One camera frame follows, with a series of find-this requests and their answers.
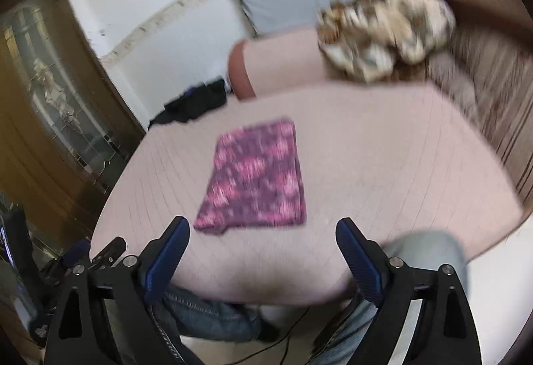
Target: wooden door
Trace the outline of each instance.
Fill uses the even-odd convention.
[[[0,192],[68,245],[90,236],[144,132],[67,0],[2,0],[0,28]]]

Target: person's knee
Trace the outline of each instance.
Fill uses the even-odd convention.
[[[437,270],[452,265],[467,290],[466,257],[457,239],[445,231],[416,231],[384,247],[389,257],[400,257],[410,267]]]

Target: metal bolt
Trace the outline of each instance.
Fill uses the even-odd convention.
[[[403,266],[403,260],[400,257],[389,258],[388,263],[392,267],[396,267],[396,268],[400,268],[401,266]]]
[[[125,259],[122,260],[122,263],[126,267],[134,266],[135,264],[137,264],[137,257],[135,257],[134,255],[128,255]]]
[[[72,273],[74,275],[81,275],[83,273],[83,271],[85,270],[85,266],[83,264],[77,264],[76,266],[74,266],[74,268],[72,269]]]
[[[442,266],[442,271],[447,274],[447,275],[453,275],[455,273],[455,270],[452,266],[450,266],[449,264],[444,264]]]

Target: jeans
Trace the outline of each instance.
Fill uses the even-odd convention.
[[[439,231],[419,231],[394,240],[383,249],[389,257],[400,257],[411,267],[438,269],[451,264],[467,291],[466,258],[459,243]],[[412,339],[421,300],[412,301],[390,365],[401,364]],[[209,302],[189,291],[170,286],[161,302],[151,309],[156,322],[172,342],[180,335],[246,342],[260,337],[263,324],[258,311],[239,305]],[[359,295],[327,324],[314,342],[306,365],[345,365],[366,334],[376,307]]]

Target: pink flower pattern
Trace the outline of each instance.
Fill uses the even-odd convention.
[[[214,169],[195,229],[305,223],[302,175],[294,122],[281,118],[219,137]]]

